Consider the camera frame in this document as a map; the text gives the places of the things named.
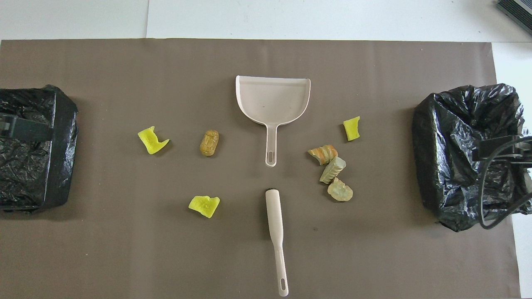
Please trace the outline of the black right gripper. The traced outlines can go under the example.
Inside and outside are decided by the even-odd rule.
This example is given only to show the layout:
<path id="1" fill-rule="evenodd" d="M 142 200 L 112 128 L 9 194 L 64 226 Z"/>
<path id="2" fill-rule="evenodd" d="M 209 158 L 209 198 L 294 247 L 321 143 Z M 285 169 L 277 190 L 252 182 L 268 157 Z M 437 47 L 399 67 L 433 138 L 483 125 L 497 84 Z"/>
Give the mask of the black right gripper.
<path id="1" fill-rule="evenodd" d="M 473 150 L 473 161 L 479 162 L 489 158 L 490 155 L 500 146 L 507 142 L 516 140 L 516 138 L 492 138 L 479 142 L 477 148 Z M 517 159 L 520 158 L 520 164 L 523 168 L 532 167 L 532 137 L 526 136 L 520 143 L 520 149 L 515 144 L 502 149 L 495 159 Z"/>

